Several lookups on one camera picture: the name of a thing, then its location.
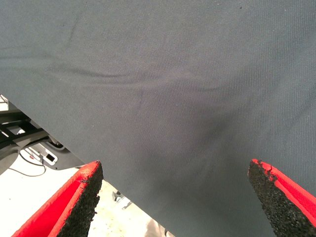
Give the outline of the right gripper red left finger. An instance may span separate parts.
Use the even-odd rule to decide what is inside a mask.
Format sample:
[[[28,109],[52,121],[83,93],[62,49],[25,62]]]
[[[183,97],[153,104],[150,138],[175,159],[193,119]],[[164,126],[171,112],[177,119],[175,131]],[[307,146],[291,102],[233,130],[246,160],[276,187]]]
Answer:
[[[86,237],[99,202],[100,161],[82,166],[14,234],[14,237]]]

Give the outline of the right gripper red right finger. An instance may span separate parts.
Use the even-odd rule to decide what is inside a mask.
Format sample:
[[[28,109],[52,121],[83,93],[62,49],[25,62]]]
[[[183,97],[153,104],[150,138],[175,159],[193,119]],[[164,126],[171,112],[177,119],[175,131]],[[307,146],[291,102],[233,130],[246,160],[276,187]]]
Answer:
[[[277,237],[316,235],[316,197],[257,159],[250,162],[248,178]]]

